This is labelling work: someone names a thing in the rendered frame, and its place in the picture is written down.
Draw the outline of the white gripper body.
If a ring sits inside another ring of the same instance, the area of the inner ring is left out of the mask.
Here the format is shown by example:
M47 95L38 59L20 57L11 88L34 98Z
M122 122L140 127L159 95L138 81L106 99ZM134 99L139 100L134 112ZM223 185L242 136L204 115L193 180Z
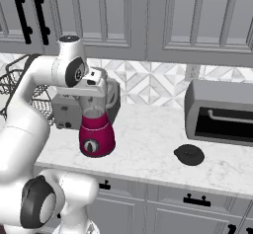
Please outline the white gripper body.
M72 88L57 87L56 90L57 93L61 95L105 97L107 87L105 84L101 84L98 86L77 84L75 87Z

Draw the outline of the magenta blender with clear jar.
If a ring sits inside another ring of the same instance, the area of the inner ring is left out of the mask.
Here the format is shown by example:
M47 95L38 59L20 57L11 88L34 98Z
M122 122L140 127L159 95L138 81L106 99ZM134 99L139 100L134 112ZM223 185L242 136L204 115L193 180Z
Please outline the magenta blender with clear jar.
M100 158L113 152L116 146L115 133L107 111L117 102L120 95L119 83L109 78L104 97L81 96L79 148L88 157Z

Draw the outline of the black round blender lid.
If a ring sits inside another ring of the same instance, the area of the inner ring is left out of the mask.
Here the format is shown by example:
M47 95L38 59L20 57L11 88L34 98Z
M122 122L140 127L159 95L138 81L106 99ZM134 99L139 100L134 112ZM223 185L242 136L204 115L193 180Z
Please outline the black round blender lid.
M198 166L204 159L204 152L193 144L183 144L174 150L174 155L178 160L187 166Z

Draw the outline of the grey toaster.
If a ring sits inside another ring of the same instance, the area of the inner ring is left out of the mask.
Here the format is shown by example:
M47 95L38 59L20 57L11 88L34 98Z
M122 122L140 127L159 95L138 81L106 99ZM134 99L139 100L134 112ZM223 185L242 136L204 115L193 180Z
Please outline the grey toaster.
M72 97L56 94L51 100L54 123L57 128L79 129L81 109Z

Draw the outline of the grey upper cupboard door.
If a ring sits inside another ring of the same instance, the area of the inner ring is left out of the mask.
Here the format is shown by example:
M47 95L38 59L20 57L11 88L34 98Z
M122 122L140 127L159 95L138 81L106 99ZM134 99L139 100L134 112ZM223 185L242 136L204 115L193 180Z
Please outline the grey upper cupboard door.
M146 0L44 0L42 10L50 29L42 54L58 54L59 38L74 35L90 58L145 58Z
M0 52L43 53L42 35L34 0L23 4L27 24L33 29L26 44L14 0L0 0Z
M148 4L148 60L253 67L253 0Z

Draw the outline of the grey cupboard door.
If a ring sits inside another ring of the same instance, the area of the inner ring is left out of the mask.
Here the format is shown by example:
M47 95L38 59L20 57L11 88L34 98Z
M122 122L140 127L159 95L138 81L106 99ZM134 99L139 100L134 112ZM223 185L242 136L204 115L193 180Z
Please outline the grey cupboard door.
M0 52L43 53L42 35L34 0L23 4L27 24L33 29L26 44L14 0L0 0Z
M253 67L253 0L148 4L148 60Z
M146 234L227 234L228 224L236 225L237 231L240 222L240 217L229 214L151 201L147 203Z
M101 234L144 234L144 200L100 193L87 206Z
M90 58L145 58L146 0L44 0L42 10L50 29L42 54L58 54L59 38L74 35Z

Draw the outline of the grey drawer front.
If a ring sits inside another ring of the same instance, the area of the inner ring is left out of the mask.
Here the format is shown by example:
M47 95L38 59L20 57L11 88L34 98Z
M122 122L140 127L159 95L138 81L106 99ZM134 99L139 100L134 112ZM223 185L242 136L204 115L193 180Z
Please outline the grey drawer front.
M183 197L191 194L193 198L201 199L204 195L211 202L210 207L183 203ZM193 191L181 188L172 188L159 185L148 186L148 200L165 204L175 204L201 210L220 212L232 216L242 217L249 206L250 200L247 198L235 197L231 195L219 195L214 193Z
M102 176L96 176L96 179L98 183L108 180L111 185L110 190L100 189L99 195L144 200L145 184L143 183Z

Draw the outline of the grey lower cupboard door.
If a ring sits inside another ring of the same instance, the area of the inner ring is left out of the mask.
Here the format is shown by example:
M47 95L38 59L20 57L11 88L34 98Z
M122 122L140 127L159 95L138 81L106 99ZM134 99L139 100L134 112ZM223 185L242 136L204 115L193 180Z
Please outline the grey lower cupboard door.
M144 200L100 193L87 206L101 234L144 234Z
M237 231L240 222L240 217L229 214L151 201L147 203L146 234L227 234L228 224L236 225Z

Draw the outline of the grey toaster oven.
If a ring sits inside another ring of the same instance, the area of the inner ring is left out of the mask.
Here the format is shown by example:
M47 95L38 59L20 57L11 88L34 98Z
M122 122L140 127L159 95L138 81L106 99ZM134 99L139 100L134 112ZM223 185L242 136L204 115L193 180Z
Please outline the grey toaster oven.
M189 139L253 147L253 84L193 80L184 113Z

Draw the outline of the white wall outlet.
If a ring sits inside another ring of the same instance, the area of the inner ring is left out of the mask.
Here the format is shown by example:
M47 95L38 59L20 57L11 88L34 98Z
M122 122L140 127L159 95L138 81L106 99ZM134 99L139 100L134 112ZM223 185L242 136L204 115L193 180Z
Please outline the white wall outlet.
M188 64L186 67L185 80L190 82L193 79L198 79L201 66L197 64Z

